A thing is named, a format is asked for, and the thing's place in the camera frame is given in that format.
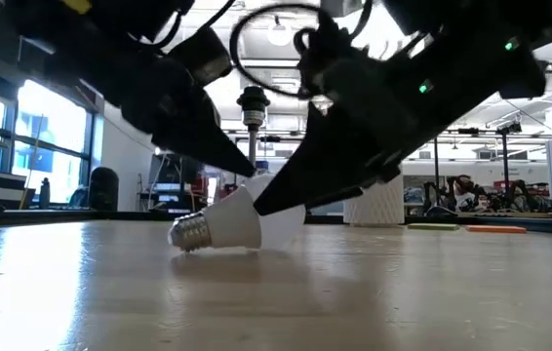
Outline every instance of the metal screw base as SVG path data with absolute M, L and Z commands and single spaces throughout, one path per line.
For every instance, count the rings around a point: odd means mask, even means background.
M 187 253 L 211 246 L 211 233 L 203 214 L 177 218 L 168 232 L 168 242 Z

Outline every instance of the green object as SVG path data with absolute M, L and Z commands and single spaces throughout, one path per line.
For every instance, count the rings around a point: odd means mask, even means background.
M 413 223 L 408 225 L 409 229 L 419 230 L 458 230 L 460 226 L 458 224 L 434 224 L 434 223 Z

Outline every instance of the wooden table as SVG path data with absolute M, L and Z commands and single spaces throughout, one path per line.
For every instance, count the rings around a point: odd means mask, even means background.
M 169 223 L 0 229 L 0 350 L 552 351 L 552 235 L 309 226 L 182 254 Z

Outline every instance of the black speaker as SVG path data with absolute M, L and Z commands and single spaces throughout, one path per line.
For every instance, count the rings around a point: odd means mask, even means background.
M 98 167 L 90 175 L 90 208 L 96 211 L 118 211 L 118 175 Z

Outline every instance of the orange object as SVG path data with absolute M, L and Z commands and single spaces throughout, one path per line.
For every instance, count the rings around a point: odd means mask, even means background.
M 467 225 L 467 230 L 480 233 L 516 233 L 524 234 L 528 229 L 515 226 L 496 226 L 496 225 Z

